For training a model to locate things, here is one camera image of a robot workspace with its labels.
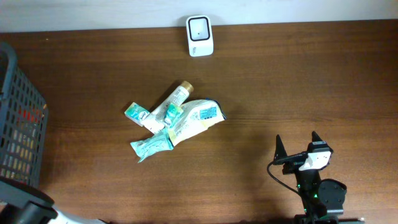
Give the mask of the green tissue pack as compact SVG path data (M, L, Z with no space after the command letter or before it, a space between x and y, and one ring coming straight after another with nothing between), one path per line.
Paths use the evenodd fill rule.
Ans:
M165 112L163 124L168 128L172 128L177 123L182 114L183 109L181 107L177 106L174 103L169 104L169 107Z
M127 118L129 118L139 126L143 126L142 122L150 114L150 112L138 105L137 103L132 102L125 110L124 114Z

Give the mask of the mint green wipes pack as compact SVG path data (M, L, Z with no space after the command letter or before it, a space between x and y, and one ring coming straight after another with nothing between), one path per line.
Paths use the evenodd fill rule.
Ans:
M174 149L166 130L161 130L151 138L131 142L130 145L139 157L138 163L158 152L171 151Z

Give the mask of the orange red snack bag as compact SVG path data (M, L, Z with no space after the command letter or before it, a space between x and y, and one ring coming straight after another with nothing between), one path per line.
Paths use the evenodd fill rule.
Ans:
M44 151L45 110L8 111L1 122L1 176L39 182Z

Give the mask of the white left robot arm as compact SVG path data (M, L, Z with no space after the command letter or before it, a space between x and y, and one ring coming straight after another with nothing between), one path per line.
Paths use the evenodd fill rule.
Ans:
M47 194L5 177L1 177L1 201L6 204L1 210L3 224L106 223L100 219L85 219L62 212Z

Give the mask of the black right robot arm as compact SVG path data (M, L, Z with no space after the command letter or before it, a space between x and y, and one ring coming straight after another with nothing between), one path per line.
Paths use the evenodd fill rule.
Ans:
M294 223L338 223L343 214L347 186L334 179L322 179L320 171L330 164L333 149L314 131L307 150L288 155L281 137L276 136L274 160L270 166L283 166L284 175L293 174L295 189L279 179L275 181L297 194L304 214L294 216Z

